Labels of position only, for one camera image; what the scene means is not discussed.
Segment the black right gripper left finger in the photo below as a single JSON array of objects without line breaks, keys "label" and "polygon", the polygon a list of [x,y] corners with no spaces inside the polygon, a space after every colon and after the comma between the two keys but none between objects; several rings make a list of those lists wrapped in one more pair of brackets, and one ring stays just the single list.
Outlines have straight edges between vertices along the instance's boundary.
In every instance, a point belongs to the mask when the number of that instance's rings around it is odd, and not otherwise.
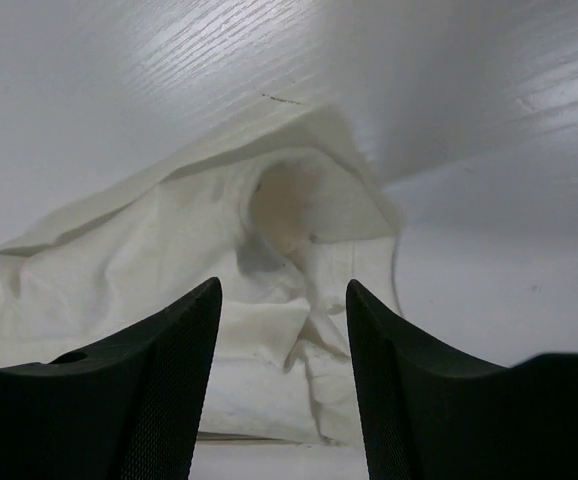
[{"label": "black right gripper left finger", "polygon": [[47,363],[0,369],[0,479],[185,479],[222,307],[211,278]]}]

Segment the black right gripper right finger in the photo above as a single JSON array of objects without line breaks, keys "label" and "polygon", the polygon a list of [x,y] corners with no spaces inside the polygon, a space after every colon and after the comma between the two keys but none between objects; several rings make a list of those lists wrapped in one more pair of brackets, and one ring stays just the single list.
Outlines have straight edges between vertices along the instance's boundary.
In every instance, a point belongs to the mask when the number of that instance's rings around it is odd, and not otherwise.
[{"label": "black right gripper right finger", "polygon": [[351,281],[346,316],[373,479],[578,479],[578,353],[473,357]]}]

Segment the cream white t shirt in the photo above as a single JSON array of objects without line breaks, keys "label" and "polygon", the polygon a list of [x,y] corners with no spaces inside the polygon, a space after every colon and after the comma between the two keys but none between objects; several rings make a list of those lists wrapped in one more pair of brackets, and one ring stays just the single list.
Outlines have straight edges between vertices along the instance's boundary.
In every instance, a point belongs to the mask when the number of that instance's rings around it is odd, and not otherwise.
[{"label": "cream white t shirt", "polygon": [[398,227],[338,114],[240,129],[1,246],[0,367],[51,361],[215,277],[201,430],[358,445],[345,291],[359,279],[396,305]]}]

